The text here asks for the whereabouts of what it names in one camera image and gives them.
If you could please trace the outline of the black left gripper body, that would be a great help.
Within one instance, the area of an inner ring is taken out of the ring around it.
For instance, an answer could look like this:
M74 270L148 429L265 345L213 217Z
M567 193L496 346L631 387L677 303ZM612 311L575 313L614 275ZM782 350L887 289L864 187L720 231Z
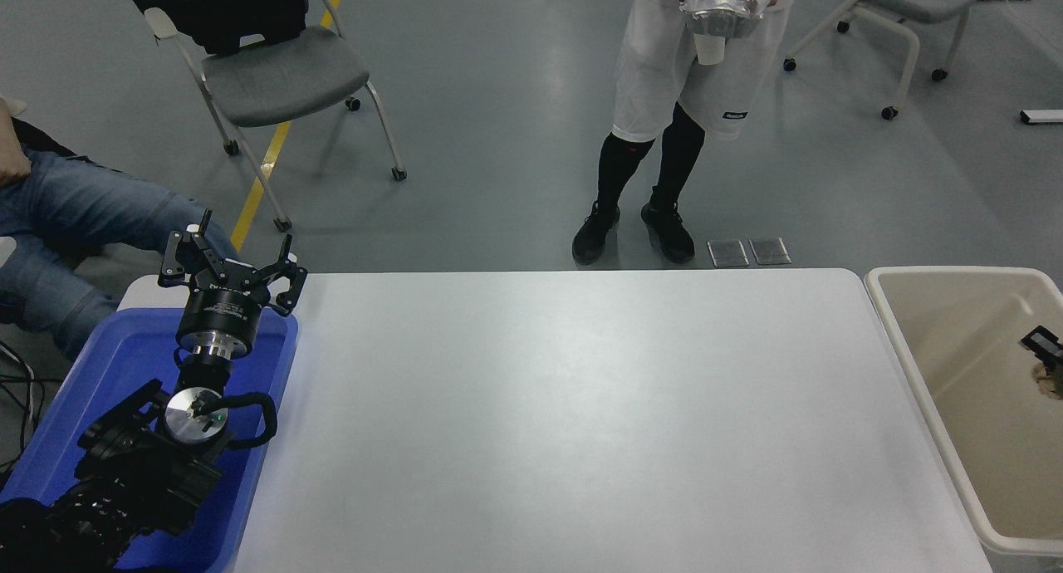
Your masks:
M225 279L209 267L189 279L189 300L176 330L179 346L206 346L209 335L224 335L232 346L253 346L263 305L270 294L266 284L255 282L257 267L223 260Z

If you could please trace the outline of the person's hand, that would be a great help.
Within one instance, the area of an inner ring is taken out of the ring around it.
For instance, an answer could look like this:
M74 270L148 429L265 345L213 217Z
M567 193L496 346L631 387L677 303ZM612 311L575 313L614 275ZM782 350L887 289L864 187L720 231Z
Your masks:
M1 123L1 187L22 183L32 172L31 161L26 156L22 142L17 138L9 116Z

